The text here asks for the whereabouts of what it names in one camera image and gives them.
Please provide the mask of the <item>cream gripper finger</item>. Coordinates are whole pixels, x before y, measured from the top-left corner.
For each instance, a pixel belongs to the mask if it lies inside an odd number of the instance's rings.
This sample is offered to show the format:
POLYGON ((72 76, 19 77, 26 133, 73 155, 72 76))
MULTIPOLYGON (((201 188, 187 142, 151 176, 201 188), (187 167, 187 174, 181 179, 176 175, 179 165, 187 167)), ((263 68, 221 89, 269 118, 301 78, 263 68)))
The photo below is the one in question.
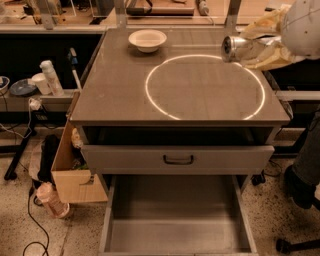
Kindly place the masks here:
POLYGON ((240 36, 245 39, 257 39, 262 36, 279 36, 288 6, 264 14, 259 19, 246 26, 240 36))
POLYGON ((247 69, 268 71, 283 68, 303 60, 303 56, 294 55, 287 47, 276 43, 267 46, 255 58, 244 60, 243 66, 247 69))

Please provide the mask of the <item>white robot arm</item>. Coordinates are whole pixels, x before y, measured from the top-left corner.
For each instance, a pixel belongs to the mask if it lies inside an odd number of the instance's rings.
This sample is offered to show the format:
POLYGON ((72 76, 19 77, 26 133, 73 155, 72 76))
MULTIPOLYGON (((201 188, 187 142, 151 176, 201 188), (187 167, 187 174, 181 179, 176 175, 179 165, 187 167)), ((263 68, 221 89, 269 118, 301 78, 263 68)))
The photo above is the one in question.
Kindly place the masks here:
POLYGON ((320 0, 295 0, 249 24, 240 36, 252 40, 240 63, 261 71, 320 58, 320 0))

